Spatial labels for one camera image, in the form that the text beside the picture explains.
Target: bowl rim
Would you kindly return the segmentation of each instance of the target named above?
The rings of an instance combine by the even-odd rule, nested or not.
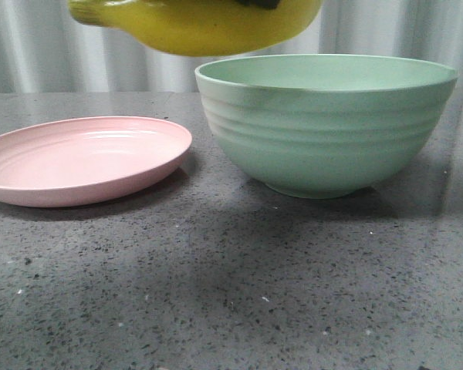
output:
[[[214,77],[210,77],[205,75],[201,70],[206,68],[207,66],[212,66],[215,64],[224,64],[234,61],[240,60],[252,60],[252,59],[274,59],[274,58],[288,58],[288,57],[308,57],[308,58],[326,58],[326,57],[337,57],[337,58],[365,58],[365,59],[388,59],[388,60],[396,60],[400,62],[412,62],[422,65],[429,65],[435,66],[440,69],[444,69],[450,72],[448,77],[437,79],[435,82],[430,83],[420,83],[420,84],[409,84],[406,86],[397,86],[394,88],[364,88],[364,89],[321,89],[321,88],[306,88],[306,87],[285,87],[285,86],[265,86],[265,85],[256,85],[256,84],[249,84],[243,82],[232,82],[223,79],[216,79]],[[408,90],[408,89],[420,89],[424,87],[431,87],[431,86],[439,86],[446,83],[456,83],[458,80],[458,70],[451,66],[447,66],[445,64],[441,64],[438,62],[431,62],[423,59],[415,59],[415,58],[406,58],[400,56],[385,56],[385,55],[366,55],[366,54],[271,54],[271,55],[251,55],[251,56],[242,56],[242,57],[231,57],[227,59],[219,59],[212,62],[206,62],[204,64],[199,65],[194,70],[194,74],[197,78],[203,79],[209,82],[218,83],[226,86],[236,86],[241,87],[244,89],[267,89],[267,90],[277,90],[277,91],[287,91],[287,90],[302,90],[308,91],[312,93],[374,93],[374,92],[391,92],[391,91],[401,91],[401,90]]]

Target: gray speckled countertop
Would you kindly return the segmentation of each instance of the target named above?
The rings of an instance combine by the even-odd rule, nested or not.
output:
[[[405,170],[322,201],[233,166],[198,94],[0,94],[0,133],[97,115],[190,155],[119,200],[0,203],[0,370],[463,370],[463,89]]]

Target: mint green bowl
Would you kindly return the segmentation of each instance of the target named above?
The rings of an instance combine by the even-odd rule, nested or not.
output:
[[[209,127],[250,177],[294,197],[341,197],[391,177],[427,142],[453,68],[368,55],[267,55],[195,70]]]

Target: bowl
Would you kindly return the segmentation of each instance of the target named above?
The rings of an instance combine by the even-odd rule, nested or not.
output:
[[[226,156],[280,193],[341,197],[402,170],[427,142],[457,71],[373,55],[264,55],[195,70]]]

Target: bowl base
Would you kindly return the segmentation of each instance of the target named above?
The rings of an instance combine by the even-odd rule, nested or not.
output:
[[[266,184],[267,187],[277,191],[278,193],[289,195],[296,198],[306,199],[332,199],[345,196],[355,190],[334,190],[334,191],[304,191],[297,189],[287,189],[285,187],[277,187],[276,185]]]

